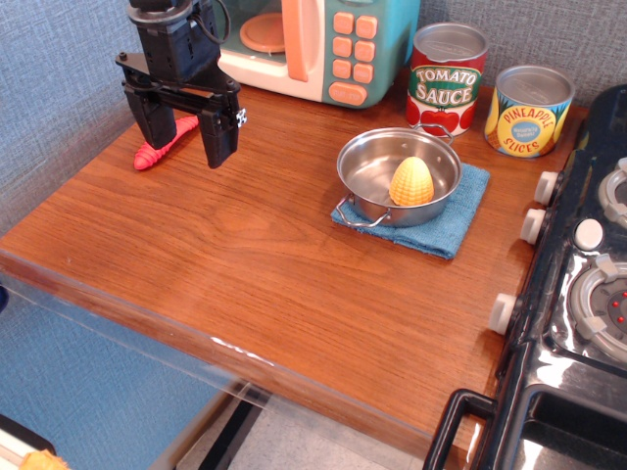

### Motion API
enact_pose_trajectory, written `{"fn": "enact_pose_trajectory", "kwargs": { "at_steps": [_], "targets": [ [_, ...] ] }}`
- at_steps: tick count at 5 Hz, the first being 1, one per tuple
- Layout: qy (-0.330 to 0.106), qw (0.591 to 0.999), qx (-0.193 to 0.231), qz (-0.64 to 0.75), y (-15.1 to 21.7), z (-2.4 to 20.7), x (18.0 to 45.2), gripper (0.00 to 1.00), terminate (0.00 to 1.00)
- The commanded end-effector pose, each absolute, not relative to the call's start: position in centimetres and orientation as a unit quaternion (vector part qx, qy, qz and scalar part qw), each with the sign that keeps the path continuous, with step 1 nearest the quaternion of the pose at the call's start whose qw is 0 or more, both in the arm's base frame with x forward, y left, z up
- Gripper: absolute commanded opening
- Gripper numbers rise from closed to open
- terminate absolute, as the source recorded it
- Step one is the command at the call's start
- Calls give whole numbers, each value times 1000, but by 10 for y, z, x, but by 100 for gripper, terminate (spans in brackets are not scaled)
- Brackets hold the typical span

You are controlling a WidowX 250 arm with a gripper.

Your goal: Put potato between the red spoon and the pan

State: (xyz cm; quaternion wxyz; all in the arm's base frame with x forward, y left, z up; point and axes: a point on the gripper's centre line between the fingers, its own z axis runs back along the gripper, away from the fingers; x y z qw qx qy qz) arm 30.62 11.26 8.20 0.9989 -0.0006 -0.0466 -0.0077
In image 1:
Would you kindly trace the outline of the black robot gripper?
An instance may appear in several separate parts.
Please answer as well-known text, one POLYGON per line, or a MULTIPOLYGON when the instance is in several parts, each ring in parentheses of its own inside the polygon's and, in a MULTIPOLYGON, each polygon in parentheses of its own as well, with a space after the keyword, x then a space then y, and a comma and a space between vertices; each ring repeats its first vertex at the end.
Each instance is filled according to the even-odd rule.
POLYGON ((125 86, 124 94, 146 142, 162 149, 175 137, 174 114, 167 105, 189 114, 207 110, 198 115, 202 141, 209 168, 220 167, 237 151, 239 127, 247 121, 238 103, 239 83, 218 66, 220 46, 230 34, 225 4, 131 1, 126 13, 143 52, 120 53, 117 63, 139 89, 125 86), (216 23, 215 4, 223 26, 216 23))

